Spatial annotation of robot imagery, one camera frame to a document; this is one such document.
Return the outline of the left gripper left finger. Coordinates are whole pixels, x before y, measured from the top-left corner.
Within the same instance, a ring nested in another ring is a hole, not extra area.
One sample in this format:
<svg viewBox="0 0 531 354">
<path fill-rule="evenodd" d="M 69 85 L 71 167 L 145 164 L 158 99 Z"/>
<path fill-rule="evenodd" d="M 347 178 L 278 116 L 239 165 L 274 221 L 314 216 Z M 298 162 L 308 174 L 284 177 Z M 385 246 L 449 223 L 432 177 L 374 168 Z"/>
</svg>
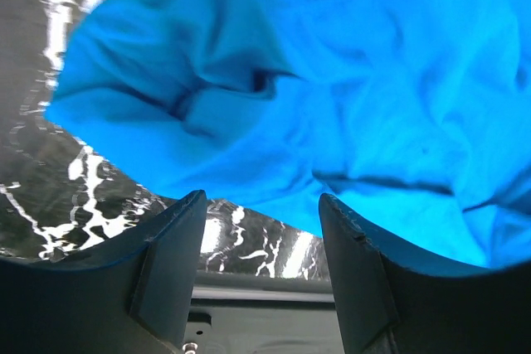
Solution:
<svg viewBox="0 0 531 354">
<path fill-rule="evenodd" d="M 194 191 L 64 259 L 2 258 L 2 352 L 179 352 L 206 213 L 205 193 Z"/>
</svg>

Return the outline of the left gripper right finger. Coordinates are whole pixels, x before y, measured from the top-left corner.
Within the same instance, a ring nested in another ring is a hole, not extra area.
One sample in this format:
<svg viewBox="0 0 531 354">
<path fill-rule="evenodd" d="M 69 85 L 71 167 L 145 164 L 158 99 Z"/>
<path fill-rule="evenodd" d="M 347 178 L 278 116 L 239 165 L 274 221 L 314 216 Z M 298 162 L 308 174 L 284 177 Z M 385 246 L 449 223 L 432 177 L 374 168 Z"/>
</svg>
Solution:
<svg viewBox="0 0 531 354">
<path fill-rule="evenodd" d="M 329 194 L 319 218 L 347 353 L 529 352 L 529 263 L 490 270 L 447 259 Z"/>
</svg>

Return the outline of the blue t shirt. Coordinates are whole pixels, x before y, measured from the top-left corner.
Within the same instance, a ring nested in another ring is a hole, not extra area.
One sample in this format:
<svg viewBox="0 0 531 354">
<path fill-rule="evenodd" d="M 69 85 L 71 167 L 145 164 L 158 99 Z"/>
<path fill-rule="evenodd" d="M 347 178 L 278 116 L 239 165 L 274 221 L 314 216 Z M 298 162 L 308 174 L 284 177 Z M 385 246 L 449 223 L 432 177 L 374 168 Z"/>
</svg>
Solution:
<svg viewBox="0 0 531 354">
<path fill-rule="evenodd" d="M 160 196 L 530 257 L 530 0 L 104 0 L 46 118 Z"/>
</svg>

